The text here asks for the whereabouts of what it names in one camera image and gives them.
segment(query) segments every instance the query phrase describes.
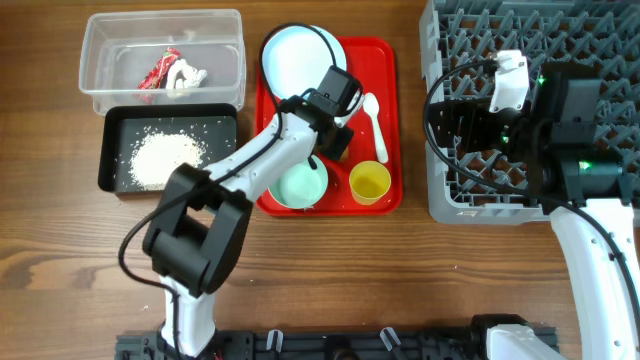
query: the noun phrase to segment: red and white package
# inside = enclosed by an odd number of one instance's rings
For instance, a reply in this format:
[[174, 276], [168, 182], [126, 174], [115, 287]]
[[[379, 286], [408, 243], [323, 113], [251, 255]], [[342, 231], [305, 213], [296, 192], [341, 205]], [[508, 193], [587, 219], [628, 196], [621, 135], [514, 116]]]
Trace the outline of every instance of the red and white package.
[[[156, 63], [156, 66], [149, 71], [149, 74], [144, 78], [144, 80], [142, 80], [140, 85], [138, 85], [138, 89], [158, 89], [162, 80], [167, 75], [167, 71], [169, 71], [171, 65], [178, 60], [179, 56], [180, 52], [178, 50], [174, 48], [167, 48], [167, 51], [164, 52], [164, 55], [162, 55], [162, 58]], [[147, 105], [153, 104], [156, 98], [153, 94], [137, 95], [137, 97]]]

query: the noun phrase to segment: clear plastic container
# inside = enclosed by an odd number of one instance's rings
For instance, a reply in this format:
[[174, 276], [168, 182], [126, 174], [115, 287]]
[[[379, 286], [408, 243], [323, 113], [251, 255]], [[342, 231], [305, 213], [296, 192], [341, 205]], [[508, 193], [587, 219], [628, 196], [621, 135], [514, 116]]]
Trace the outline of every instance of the clear plastic container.
[[[199, 88], [170, 98], [166, 89], [138, 90], [168, 47], [198, 70]], [[120, 105], [229, 103], [242, 109], [246, 85], [242, 19], [237, 10], [140, 11], [95, 14], [89, 19], [80, 56], [80, 90], [93, 97], [101, 115]]]

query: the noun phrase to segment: wooden surface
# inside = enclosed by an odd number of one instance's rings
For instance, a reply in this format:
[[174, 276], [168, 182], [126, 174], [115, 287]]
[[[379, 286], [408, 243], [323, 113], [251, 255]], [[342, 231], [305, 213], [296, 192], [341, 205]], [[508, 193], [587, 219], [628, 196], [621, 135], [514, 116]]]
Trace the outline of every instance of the wooden surface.
[[[243, 142], [258, 48], [274, 26], [302, 21], [391, 44], [405, 197], [384, 217], [287, 220], [255, 209], [242, 257], [218, 294], [219, 328], [416, 328], [506, 312], [556, 326], [562, 353], [580, 357], [567, 268], [548, 224], [449, 226], [429, 216], [424, 0], [10, 2], [0, 7], [0, 359], [113, 359], [116, 335], [163, 320], [162, 294], [127, 279], [116, 262], [122, 237], [157, 198], [98, 189], [103, 119], [78, 90], [80, 49], [93, 13], [229, 7], [242, 14], [247, 48]], [[154, 276], [139, 249], [134, 242], [128, 262]]]

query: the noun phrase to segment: light green bowl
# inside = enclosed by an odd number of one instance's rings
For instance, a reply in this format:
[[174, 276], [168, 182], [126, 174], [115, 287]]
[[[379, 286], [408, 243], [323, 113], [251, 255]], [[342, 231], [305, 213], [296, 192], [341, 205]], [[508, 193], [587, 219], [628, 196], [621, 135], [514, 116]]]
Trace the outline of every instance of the light green bowl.
[[291, 169], [269, 187], [271, 196], [282, 206], [289, 209], [305, 209], [322, 199], [329, 185], [327, 168], [317, 156], [311, 158], [318, 165], [311, 169], [305, 160]]

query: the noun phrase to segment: gray plastic crate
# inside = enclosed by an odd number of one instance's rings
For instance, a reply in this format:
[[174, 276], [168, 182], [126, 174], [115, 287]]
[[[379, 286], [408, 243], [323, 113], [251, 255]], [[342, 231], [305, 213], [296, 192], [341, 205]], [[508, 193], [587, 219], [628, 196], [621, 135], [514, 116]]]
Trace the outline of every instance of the gray plastic crate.
[[[611, 1], [431, 0], [420, 18], [422, 74], [427, 89], [443, 72], [498, 50], [520, 49], [529, 59], [533, 85], [540, 65], [571, 61], [596, 67], [602, 78], [594, 143], [620, 153], [640, 193], [640, 6]], [[491, 96], [486, 75], [454, 76], [436, 90], [434, 102]], [[522, 163], [502, 157], [492, 174], [494, 151], [441, 149], [475, 175], [526, 188]], [[449, 171], [426, 144], [429, 211], [448, 224], [517, 225], [548, 221], [539, 205], [519, 195], [498, 194]]]

